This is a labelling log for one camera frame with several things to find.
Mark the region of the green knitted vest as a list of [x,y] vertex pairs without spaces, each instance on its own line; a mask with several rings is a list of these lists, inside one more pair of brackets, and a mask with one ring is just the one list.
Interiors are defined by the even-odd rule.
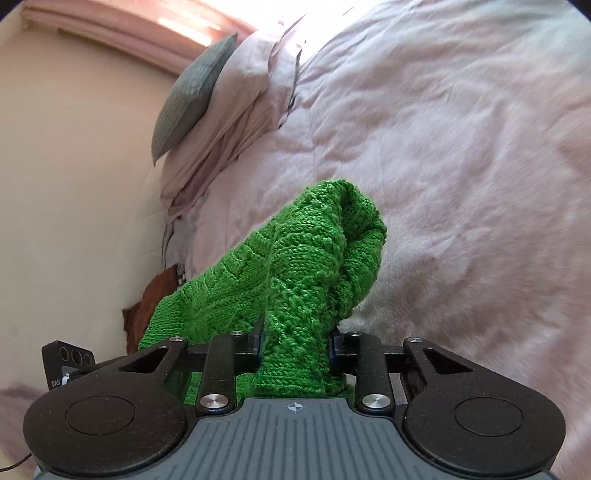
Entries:
[[215,265],[156,306],[139,346],[172,336],[204,344],[263,322],[262,362],[236,395],[331,398],[349,393],[329,371],[328,336],[377,279],[387,227],[346,180],[308,187]]

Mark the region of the brown garment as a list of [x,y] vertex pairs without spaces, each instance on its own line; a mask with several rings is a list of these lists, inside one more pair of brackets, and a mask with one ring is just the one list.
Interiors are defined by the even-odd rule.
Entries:
[[178,288],[179,278],[177,265],[165,269],[148,283],[137,303],[122,309],[127,354],[133,354],[138,350],[139,341],[147,329],[157,304]]

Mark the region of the grey checked pillow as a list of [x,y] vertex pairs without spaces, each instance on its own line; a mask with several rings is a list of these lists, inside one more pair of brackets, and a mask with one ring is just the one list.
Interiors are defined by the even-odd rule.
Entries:
[[208,46],[179,75],[155,122],[151,155],[156,163],[204,117],[215,83],[238,46],[238,34]]

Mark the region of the pink grey bed quilt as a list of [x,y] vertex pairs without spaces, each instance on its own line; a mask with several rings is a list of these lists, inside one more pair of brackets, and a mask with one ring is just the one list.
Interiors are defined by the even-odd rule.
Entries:
[[420,336],[562,410],[554,470],[590,475],[590,23],[567,1],[392,1],[304,56],[283,126],[177,220],[215,264],[308,185],[356,184],[388,228],[344,323]]

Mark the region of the pink curtain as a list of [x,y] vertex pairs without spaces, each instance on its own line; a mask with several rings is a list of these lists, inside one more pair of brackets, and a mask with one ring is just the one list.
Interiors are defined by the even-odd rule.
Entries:
[[209,1],[34,0],[24,19],[112,47],[178,75],[217,41],[254,28]]

